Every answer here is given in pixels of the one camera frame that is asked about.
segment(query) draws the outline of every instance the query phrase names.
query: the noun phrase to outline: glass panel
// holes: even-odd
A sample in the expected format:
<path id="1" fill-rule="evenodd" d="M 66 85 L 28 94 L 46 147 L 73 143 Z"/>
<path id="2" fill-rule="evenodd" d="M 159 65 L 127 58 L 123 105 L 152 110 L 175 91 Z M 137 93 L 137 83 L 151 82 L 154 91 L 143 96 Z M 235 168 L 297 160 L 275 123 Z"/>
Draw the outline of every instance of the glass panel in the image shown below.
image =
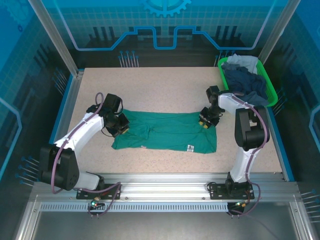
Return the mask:
<path id="1" fill-rule="evenodd" d="M 275 120 L 302 193 L 320 191 L 319 8 L 300 2 L 265 64 L 278 92 Z"/>
<path id="2" fill-rule="evenodd" d="M 28 1 L 0 1 L 0 22 L 0 232 L 13 239 L 37 180 L 28 157 L 48 143 L 70 74 Z"/>
<path id="3" fill-rule="evenodd" d="M 234 52 L 259 55 L 287 0 L 44 4 L 80 68 L 131 66 L 118 60 L 133 57 L 131 51 L 139 56 L 140 67 L 212 66 L 216 58 Z M 177 62 L 171 56 L 183 57 Z"/>

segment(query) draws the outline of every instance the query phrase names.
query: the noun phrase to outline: clothing label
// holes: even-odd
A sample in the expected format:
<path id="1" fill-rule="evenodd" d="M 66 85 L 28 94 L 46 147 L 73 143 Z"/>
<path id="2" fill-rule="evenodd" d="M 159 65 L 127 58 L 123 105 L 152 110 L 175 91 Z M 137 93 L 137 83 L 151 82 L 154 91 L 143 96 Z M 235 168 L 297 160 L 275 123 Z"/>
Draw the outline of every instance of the clothing label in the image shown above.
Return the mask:
<path id="1" fill-rule="evenodd" d="M 192 145 L 188 145 L 188 147 L 186 148 L 186 151 L 187 152 L 194 152 L 194 149 L 195 149 L 195 146 L 192 146 Z"/>

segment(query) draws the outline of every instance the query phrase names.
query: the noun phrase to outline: gear logo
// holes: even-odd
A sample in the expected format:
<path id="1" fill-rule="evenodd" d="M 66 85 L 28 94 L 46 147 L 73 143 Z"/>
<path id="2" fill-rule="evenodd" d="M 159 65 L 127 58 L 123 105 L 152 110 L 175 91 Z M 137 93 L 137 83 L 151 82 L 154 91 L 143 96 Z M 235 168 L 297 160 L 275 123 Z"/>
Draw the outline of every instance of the gear logo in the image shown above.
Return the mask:
<path id="1" fill-rule="evenodd" d="M 0 8 L 6 7 L 10 16 L 22 25 L 29 15 L 29 3 L 27 0 L 0 0 Z"/>
<path id="2" fill-rule="evenodd" d="M 140 0 L 140 2 L 150 14 L 166 18 L 168 15 L 173 17 L 174 14 L 180 14 L 180 10 L 187 9 L 186 5 L 190 4 L 191 0 Z"/>

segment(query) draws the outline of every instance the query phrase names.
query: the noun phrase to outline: gray floor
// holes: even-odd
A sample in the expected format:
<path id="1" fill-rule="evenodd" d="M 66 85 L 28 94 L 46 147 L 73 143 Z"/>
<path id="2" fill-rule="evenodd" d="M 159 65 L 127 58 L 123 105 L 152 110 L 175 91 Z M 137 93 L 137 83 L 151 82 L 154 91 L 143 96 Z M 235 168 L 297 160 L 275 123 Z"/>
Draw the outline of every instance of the gray floor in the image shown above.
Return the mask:
<path id="1" fill-rule="evenodd" d="M 286 204 L 260 203 L 250 214 L 281 240 L 297 239 Z M 226 213 L 43 212 L 34 240 L 273 240 L 260 223 Z"/>

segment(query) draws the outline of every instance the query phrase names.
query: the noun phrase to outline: dark blue clothing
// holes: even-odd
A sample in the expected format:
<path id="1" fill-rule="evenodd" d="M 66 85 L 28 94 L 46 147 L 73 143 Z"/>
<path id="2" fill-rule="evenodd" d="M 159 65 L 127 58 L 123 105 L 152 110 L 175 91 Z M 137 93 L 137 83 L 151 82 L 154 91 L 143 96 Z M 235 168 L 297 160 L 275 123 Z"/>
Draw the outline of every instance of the dark blue clothing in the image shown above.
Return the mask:
<path id="1" fill-rule="evenodd" d="M 231 92 L 240 92 L 243 101 L 252 105 L 267 106 L 267 85 L 263 76 L 251 73 L 244 66 L 224 63 L 222 65 L 225 80 Z"/>

